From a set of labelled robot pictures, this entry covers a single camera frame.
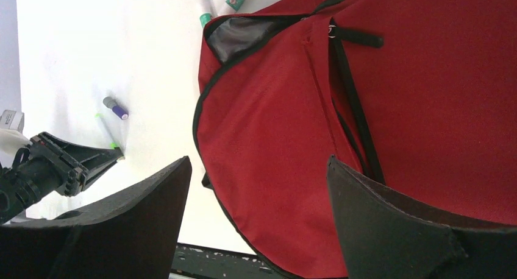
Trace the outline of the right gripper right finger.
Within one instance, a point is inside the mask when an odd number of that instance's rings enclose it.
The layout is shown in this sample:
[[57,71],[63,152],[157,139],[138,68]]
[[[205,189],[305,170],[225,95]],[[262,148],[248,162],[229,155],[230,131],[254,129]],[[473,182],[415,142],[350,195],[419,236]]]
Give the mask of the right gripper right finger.
[[515,278],[516,227],[454,214],[336,157],[327,185],[349,278]]

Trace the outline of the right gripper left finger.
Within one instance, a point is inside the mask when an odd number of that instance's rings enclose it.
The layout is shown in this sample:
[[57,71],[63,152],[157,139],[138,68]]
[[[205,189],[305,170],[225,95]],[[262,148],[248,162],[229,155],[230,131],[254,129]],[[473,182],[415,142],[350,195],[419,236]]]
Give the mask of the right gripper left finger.
[[53,220],[1,227],[2,278],[168,278],[192,166],[152,176]]

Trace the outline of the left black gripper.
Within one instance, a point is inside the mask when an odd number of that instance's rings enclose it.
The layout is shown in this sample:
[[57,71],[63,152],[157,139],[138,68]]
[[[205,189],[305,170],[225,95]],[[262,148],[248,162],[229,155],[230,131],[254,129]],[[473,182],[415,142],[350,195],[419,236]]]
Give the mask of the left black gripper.
[[1,168],[1,224],[53,191],[72,197],[87,190],[123,156],[119,147],[80,146],[48,132],[33,136],[12,166]]

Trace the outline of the green highlighter pen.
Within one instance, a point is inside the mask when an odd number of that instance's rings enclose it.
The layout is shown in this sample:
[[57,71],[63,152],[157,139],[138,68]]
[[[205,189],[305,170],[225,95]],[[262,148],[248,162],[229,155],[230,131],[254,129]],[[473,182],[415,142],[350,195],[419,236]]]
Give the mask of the green highlighter pen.
[[99,127],[102,130],[102,133],[107,138],[110,148],[123,150],[122,146],[119,144],[119,142],[115,138],[114,134],[112,133],[103,114],[96,113],[94,118],[95,118],[96,122],[99,124]]

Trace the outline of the red student backpack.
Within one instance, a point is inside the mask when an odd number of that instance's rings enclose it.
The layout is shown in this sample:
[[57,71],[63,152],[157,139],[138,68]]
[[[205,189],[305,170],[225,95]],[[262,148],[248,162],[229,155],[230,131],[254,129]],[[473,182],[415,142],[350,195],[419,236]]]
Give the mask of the red student backpack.
[[237,232],[290,278],[349,278],[336,157],[516,227],[516,0],[281,0],[209,22],[193,138]]

